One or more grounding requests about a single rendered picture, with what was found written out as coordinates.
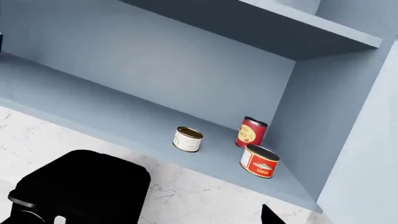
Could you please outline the short red sardine can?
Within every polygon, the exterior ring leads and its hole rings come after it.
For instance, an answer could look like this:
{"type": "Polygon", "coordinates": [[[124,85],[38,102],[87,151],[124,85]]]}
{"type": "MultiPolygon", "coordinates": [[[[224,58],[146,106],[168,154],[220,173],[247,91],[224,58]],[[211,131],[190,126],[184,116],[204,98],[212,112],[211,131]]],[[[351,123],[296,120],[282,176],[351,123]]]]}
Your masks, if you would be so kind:
{"type": "Polygon", "coordinates": [[[249,173],[271,179],[279,161],[280,157],[274,152],[258,145],[248,144],[239,163],[249,173]]]}

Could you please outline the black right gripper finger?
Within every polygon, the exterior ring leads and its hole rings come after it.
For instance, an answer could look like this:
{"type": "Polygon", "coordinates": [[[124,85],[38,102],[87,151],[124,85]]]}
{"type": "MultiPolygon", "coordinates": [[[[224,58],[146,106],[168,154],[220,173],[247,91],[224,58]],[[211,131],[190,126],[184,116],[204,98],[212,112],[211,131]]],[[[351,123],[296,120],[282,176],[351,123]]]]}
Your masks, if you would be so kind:
{"type": "Polygon", "coordinates": [[[262,224],[286,224],[267,205],[262,205],[261,222],[262,224]]]}

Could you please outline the blue-grey open cabinet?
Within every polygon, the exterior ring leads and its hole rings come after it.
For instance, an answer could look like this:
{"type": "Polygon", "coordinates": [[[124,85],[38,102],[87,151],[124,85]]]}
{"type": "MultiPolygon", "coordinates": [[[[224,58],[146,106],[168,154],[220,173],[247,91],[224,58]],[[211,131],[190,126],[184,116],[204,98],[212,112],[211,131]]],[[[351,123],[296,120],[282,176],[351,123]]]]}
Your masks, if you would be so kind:
{"type": "Polygon", "coordinates": [[[295,61],[119,0],[0,0],[0,104],[334,224],[398,224],[398,147],[390,131],[371,147],[398,114],[392,96],[371,102],[398,0],[321,0],[312,15],[382,44],[295,61]],[[268,124],[271,179],[239,163],[245,116],[268,124]],[[198,152],[172,144],[179,126],[203,134],[198,152]]]}

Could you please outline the white can with gold lid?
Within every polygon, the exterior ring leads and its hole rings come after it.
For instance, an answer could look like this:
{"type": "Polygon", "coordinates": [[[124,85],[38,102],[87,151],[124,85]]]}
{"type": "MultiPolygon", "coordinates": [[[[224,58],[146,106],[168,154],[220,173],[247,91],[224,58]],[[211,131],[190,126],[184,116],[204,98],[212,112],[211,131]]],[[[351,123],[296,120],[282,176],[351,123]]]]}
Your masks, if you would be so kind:
{"type": "Polygon", "coordinates": [[[172,144],[181,151],[198,152],[203,134],[193,128],[179,126],[175,132],[172,144]]]}

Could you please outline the tall red can, yellow label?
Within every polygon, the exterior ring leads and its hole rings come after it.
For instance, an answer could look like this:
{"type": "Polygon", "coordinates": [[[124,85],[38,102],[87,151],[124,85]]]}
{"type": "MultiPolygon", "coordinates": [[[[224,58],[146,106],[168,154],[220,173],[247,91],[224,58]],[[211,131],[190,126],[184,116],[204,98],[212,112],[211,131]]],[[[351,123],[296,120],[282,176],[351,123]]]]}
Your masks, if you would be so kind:
{"type": "Polygon", "coordinates": [[[235,144],[240,148],[244,148],[248,144],[261,145],[267,129],[267,123],[245,116],[238,131],[235,144]]]}

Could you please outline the blue-grey cabinet shelf board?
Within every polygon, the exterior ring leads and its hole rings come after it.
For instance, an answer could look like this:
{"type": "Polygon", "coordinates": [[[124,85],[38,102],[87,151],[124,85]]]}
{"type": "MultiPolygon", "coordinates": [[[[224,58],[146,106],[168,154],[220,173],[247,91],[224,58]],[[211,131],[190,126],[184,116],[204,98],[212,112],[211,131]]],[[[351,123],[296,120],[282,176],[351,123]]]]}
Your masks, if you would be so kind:
{"type": "Polygon", "coordinates": [[[382,39],[285,5],[240,0],[119,0],[295,61],[377,49],[382,39]]]}

